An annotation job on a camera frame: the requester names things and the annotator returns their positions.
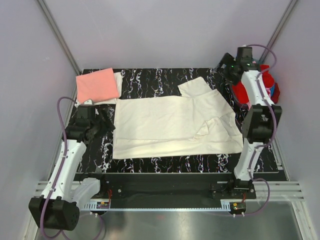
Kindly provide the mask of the cream white t shirt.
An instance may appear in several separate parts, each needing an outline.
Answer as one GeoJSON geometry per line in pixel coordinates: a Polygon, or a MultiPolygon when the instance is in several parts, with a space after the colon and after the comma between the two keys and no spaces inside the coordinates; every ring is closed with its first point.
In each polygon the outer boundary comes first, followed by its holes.
{"type": "Polygon", "coordinates": [[[202,77],[178,86],[180,95],[118,100],[114,159],[238,154],[235,112],[202,77]]]}

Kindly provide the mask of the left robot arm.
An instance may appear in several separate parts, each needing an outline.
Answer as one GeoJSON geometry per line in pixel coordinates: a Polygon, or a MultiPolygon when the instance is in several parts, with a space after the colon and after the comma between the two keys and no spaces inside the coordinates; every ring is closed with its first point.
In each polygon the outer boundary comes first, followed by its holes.
{"type": "Polygon", "coordinates": [[[101,173],[84,178],[75,190],[72,190],[72,185],[88,144],[100,134],[114,129],[108,115],[96,106],[78,106],[73,123],[62,134],[61,152],[46,187],[28,204],[39,228],[72,231],[85,204],[92,197],[103,198],[109,193],[107,180],[101,173]]]}

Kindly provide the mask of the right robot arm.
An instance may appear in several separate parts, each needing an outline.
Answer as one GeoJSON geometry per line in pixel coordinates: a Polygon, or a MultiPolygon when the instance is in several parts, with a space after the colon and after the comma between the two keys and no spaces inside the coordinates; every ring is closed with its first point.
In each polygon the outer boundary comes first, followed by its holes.
{"type": "Polygon", "coordinates": [[[243,85],[250,103],[242,123],[243,150],[225,189],[235,199],[254,190],[254,169],[262,150],[273,142],[282,115],[282,108],[268,95],[264,70],[254,62],[252,48],[238,47],[235,57],[227,52],[218,65],[229,85],[243,85]]]}

